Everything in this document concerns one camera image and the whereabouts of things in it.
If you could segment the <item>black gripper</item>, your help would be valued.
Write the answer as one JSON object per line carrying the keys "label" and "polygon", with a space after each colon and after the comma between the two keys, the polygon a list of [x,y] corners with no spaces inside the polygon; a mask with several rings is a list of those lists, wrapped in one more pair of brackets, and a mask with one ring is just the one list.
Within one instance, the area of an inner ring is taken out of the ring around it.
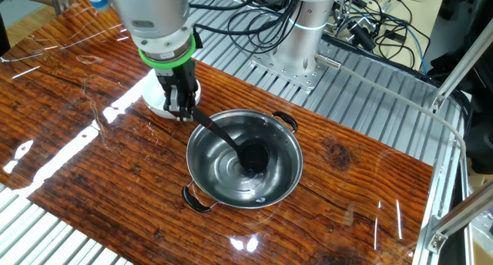
{"label": "black gripper", "polygon": [[196,62],[193,59],[173,69],[155,69],[159,84],[165,92],[164,109],[178,121],[188,121],[193,118],[198,89],[195,69]]}

